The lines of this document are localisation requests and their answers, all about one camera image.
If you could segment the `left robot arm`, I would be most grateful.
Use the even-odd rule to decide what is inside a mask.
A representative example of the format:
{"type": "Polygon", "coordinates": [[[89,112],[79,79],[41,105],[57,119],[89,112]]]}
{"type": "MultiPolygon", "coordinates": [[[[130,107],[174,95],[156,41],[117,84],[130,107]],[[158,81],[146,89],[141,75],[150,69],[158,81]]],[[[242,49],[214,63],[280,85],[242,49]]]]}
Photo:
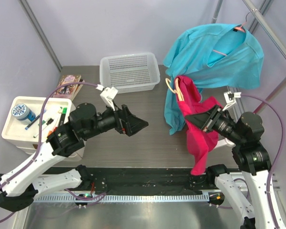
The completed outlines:
{"type": "Polygon", "coordinates": [[[38,152],[9,173],[0,174],[0,207],[17,212],[37,198],[55,191],[69,188],[88,190],[93,178],[86,166],[79,165],[50,177],[41,177],[41,174],[84,148],[85,141],[92,137],[112,129],[133,136],[148,125],[124,104],[121,108],[107,107],[103,113],[98,113],[92,104],[80,104],[70,113],[68,122],[47,137],[38,152]]]}

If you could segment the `blue t shirt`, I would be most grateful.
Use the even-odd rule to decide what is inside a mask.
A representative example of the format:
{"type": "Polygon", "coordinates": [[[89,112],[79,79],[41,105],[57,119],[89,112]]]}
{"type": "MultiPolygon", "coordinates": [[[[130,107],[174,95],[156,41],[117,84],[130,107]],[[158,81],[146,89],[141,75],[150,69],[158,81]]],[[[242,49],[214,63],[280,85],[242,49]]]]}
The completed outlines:
{"type": "MultiPolygon", "coordinates": [[[[183,32],[174,42],[163,64],[166,75],[190,78],[198,91],[231,86],[246,90],[260,86],[264,52],[258,40],[245,28],[245,33],[233,31],[237,24],[211,23],[183,32]],[[217,50],[227,54],[220,55],[217,50]]],[[[164,118],[169,134],[183,129],[185,119],[177,105],[176,95],[167,88],[164,118]]]]}

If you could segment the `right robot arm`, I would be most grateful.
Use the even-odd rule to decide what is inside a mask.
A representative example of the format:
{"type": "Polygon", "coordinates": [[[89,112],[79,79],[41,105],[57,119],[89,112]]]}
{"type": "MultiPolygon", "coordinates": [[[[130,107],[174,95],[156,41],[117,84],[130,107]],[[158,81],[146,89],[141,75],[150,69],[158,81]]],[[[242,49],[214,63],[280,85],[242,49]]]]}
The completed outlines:
{"type": "Polygon", "coordinates": [[[203,132],[216,131],[234,144],[233,159],[242,172],[251,199],[242,194],[223,164],[208,167],[205,181],[210,188],[218,188],[223,193],[239,219],[239,227],[285,229],[272,183],[274,163],[260,142],[264,133],[261,117],[245,112],[235,122],[228,111],[216,105],[185,119],[203,132]]]}

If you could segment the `wooden hanger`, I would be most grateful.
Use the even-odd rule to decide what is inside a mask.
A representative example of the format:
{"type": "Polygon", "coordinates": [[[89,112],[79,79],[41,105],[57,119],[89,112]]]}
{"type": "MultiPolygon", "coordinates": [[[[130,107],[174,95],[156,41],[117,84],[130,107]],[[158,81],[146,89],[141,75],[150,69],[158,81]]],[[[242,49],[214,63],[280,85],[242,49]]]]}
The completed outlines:
{"type": "Polygon", "coordinates": [[[171,93],[177,95],[177,101],[183,101],[184,102],[185,101],[184,95],[180,89],[180,79],[178,77],[176,77],[174,79],[174,87],[173,88],[171,87],[171,82],[172,82],[171,79],[169,79],[169,78],[165,79],[165,83],[168,87],[168,90],[171,91],[171,93]]]}

